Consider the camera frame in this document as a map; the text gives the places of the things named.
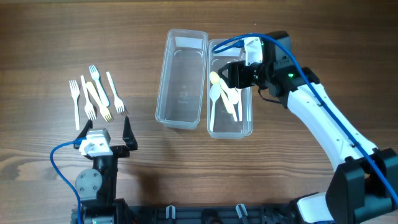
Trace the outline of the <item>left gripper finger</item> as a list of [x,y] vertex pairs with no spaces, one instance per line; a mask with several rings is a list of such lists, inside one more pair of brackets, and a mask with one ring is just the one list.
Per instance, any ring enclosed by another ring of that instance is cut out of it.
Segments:
[[78,149],[80,147],[81,142],[86,138],[88,131],[93,127],[93,121],[88,120],[85,124],[85,127],[81,131],[81,133],[77,136],[77,138],[73,142],[73,148]]
[[137,141],[134,137],[134,133],[131,129],[130,120],[127,116],[124,119],[123,141],[125,142],[125,145],[123,146],[124,151],[137,150]]

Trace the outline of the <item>yellow plastic spoon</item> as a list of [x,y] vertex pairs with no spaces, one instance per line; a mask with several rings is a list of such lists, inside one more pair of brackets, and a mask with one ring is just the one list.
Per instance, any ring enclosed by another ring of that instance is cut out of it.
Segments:
[[[210,82],[213,85],[221,85],[220,84],[220,77],[216,72],[210,72]],[[226,108],[227,112],[229,114],[232,114],[232,109],[229,107],[229,100],[228,97],[226,96],[225,92],[221,90],[221,98],[223,100],[224,107]]]

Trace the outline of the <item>white plastic spoon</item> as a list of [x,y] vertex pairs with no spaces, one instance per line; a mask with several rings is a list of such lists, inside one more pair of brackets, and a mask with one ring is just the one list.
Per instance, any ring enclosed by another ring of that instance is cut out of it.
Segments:
[[210,88],[210,99],[212,102],[212,107],[211,107],[211,114],[210,114],[210,131],[213,131],[214,128],[214,123],[215,123],[215,106],[218,98],[221,95],[221,87],[220,84],[214,84]]
[[235,88],[227,88],[229,102],[233,105],[238,103],[238,92]]

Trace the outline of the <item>light blue plastic fork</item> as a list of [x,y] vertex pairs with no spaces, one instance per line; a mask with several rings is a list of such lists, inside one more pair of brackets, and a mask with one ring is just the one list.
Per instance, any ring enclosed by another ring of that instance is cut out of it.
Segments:
[[89,68],[90,75],[91,75],[92,79],[95,81],[95,84],[96,84],[96,87],[97,87],[97,91],[98,91],[98,94],[99,94],[99,97],[100,97],[100,100],[101,100],[102,104],[105,107],[108,107],[109,106],[109,99],[108,99],[108,97],[107,97],[107,95],[106,95],[106,93],[104,91],[103,86],[102,86],[99,71],[97,70],[97,68],[94,65],[90,65],[88,68]]

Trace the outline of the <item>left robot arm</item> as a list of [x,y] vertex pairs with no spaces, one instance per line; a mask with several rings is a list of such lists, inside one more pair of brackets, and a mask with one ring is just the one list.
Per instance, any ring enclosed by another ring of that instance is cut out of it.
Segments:
[[118,160],[137,150],[129,118],[124,118],[124,145],[110,146],[108,130],[94,129],[92,120],[87,121],[76,141],[73,147],[91,160],[93,167],[81,171],[75,180],[80,208],[72,210],[70,223],[139,223],[126,201],[116,198]]

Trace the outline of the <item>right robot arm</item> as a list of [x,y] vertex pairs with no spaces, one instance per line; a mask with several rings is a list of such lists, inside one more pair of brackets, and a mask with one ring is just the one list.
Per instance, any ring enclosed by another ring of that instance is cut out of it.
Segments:
[[285,31],[250,33],[225,40],[214,54],[241,49],[241,61],[218,74],[235,90],[256,86],[270,101],[298,117],[321,145],[334,174],[326,192],[270,208],[286,223],[362,223],[397,210],[397,153],[366,139],[328,97],[320,79],[299,65]]

